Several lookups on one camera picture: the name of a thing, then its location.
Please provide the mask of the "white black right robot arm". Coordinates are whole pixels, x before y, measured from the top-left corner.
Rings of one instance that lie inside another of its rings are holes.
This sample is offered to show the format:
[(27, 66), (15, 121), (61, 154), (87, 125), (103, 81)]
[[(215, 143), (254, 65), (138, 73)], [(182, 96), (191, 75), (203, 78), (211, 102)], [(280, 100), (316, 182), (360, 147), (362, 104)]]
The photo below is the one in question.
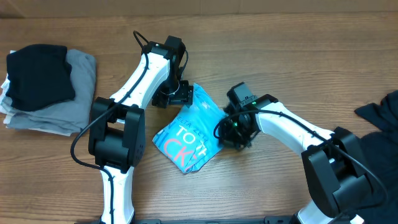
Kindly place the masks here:
[(259, 133), (268, 134), (298, 154), (311, 201), (290, 223), (353, 223), (363, 201), (375, 192), (358, 138), (347, 129), (319, 128), (289, 111), (271, 95), (227, 94), (227, 117), (214, 130), (221, 142), (248, 147)]

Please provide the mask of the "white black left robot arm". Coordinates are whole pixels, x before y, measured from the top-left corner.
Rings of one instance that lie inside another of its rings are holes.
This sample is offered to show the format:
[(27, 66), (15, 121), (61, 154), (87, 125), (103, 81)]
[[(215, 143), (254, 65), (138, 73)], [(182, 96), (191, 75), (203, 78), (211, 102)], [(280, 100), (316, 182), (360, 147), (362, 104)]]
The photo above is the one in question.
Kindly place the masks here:
[(181, 39), (170, 36), (163, 44), (149, 42), (123, 87), (93, 103), (88, 150), (103, 178), (99, 223), (133, 223), (132, 178), (146, 147), (145, 109), (149, 104), (192, 105), (193, 86), (182, 80), (187, 61)]

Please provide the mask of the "light blue t-shirt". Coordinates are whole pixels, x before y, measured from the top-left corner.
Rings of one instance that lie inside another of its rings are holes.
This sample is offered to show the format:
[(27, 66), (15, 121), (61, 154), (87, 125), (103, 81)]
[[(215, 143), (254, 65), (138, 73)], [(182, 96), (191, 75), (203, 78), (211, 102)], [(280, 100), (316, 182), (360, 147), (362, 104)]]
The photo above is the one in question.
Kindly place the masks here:
[(183, 106), (152, 141), (184, 174), (196, 172), (223, 148), (213, 131), (225, 116), (207, 92), (194, 84), (193, 104)]

